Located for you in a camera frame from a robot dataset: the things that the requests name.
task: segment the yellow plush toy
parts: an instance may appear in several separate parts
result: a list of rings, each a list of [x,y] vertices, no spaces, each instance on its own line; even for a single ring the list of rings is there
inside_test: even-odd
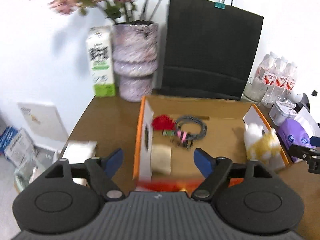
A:
[[[280,154],[281,145],[276,130],[271,129],[262,135],[263,127],[255,123],[245,124],[244,144],[248,160],[259,160],[268,164],[272,156]]]

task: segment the purple ceramic vase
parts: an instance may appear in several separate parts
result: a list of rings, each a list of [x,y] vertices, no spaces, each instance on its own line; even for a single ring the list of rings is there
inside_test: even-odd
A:
[[[113,35],[113,66],[120,76],[120,96],[130,102],[141,101],[152,92],[152,74],[157,62],[158,24],[117,24]]]

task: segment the blue package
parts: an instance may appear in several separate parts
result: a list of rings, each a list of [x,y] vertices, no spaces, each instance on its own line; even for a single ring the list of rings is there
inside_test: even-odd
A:
[[[11,140],[16,136],[18,130],[12,126],[7,127],[3,134],[0,136],[0,155],[4,155],[4,150],[11,142]]]

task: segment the teal binder clip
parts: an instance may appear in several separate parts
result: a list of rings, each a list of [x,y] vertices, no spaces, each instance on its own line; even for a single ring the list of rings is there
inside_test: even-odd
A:
[[[214,3],[215,8],[223,9],[225,8],[224,0],[219,0],[219,2]]]

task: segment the brown tabletop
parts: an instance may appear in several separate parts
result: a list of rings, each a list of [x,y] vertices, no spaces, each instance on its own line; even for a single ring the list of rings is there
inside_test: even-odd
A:
[[[126,194],[135,188],[132,172],[139,109],[140,103],[129,103],[119,96],[94,98],[69,137],[70,140],[97,141],[96,155],[101,157],[122,148],[124,162],[113,181]],[[273,126],[268,109],[261,111]],[[306,240],[320,239],[320,175],[309,173],[305,162],[293,164],[279,175],[305,204],[297,232]]]

